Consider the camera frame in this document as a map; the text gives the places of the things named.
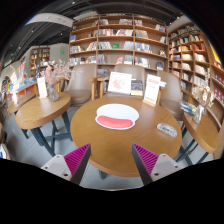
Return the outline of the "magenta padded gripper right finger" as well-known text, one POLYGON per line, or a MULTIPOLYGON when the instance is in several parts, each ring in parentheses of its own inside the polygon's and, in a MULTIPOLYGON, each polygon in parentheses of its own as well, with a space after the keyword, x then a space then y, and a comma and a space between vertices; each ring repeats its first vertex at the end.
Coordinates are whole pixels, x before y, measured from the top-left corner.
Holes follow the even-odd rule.
POLYGON ((156 154, 137 144, 132 145, 132 156, 143 185, 148 185, 182 169, 182 166, 167 154, 156 154))

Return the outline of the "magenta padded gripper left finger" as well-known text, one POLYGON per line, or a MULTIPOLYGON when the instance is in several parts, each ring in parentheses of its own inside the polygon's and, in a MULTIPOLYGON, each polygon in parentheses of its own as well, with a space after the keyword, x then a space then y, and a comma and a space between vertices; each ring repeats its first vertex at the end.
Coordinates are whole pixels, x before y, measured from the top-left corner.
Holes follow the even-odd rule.
POLYGON ((90 155, 91 145, 86 144, 65 156, 55 155, 42 166, 42 169, 79 185, 90 155))

